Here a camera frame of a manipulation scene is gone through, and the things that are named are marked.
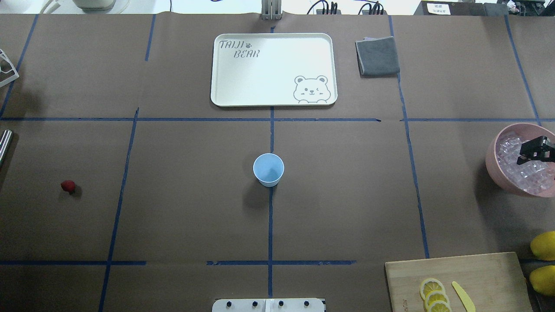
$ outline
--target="white label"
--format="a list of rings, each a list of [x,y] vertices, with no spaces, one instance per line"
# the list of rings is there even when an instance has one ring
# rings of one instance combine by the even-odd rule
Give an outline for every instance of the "white label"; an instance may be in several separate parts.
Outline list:
[[[449,4],[426,3],[428,5],[428,13],[438,15],[451,15]]]

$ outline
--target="cup rim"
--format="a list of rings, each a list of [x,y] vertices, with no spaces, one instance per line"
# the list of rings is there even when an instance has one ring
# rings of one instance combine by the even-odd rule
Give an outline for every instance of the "cup rim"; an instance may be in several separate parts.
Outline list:
[[[279,178],[277,178],[277,179],[275,179],[275,180],[273,180],[273,181],[264,181],[264,180],[260,179],[260,178],[258,177],[258,175],[256,175],[256,171],[254,170],[254,166],[255,166],[256,162],[260,159],[260,157],[265,156],[265,155],[273,155],[273,156],[277,157],[277,158],[279,159],[279,161],[281,162],[281,167],[283,168],[283,170],[281,171],[281,174],[279,175]],[[254,176],[255,176],[259,181],[261,181],[261,182],[264,182],[264,183],[273,183],[273,182],[279,181],[279,179],[281,179],[281,177],[283,176],[283,173],[284,173],[284,172],[285,172],[285,164],[283,163],[283,160],[281,159],[281,157],[279,157],[278,155],[276,155],[276,154],[274,154],[274,153],[264,153],[264,154],[262,154],[262,155],[256,157],[256,159],[254,160],[254,163],[253,163],[253,173],[254,173]]]

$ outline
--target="bear drawing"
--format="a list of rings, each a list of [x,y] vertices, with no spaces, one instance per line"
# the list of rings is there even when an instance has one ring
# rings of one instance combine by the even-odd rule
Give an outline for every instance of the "bear drawing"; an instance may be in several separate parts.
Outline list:
[[[331,97],[331,93],[327,88],[326,76],[318,76],[316,78],[305,78],[297,76],[295,78],[297,88],[293,92],[293,97],[299,101],[299,104],[308,103],[327,103]]]

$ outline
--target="gray clamp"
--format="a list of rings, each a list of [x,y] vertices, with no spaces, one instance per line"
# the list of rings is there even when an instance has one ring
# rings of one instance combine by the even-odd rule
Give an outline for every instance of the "gray clamp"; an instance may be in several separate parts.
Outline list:
[[[263,20],[281,19],[281,0],[262,0]]]

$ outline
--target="lemon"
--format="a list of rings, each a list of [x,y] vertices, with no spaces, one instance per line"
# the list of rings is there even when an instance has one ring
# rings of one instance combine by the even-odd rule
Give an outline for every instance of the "lemon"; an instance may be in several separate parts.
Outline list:
[[[422,300],[426,300],[426,296],[434,290],[445,292],[445,287],[435,278],[425,279],[422,284],[420,284],[420,297],[422,297]]]
[[[544,296],[555,296],[555,265],[542,266],[532,271],[530,284]]]
[[[555,231],[542,233],[530,243],[532,253],[546,261],[555,260]]]
[[[434,301],[427,309],[428,312],[452,312],[451,306],[445,301]]]
[[[443,301],[450,304],[449,297],[443,292],[443,290],[434,290],[428,293],[426,300],[424,300],[424,306],[428,309],[434,302]]]

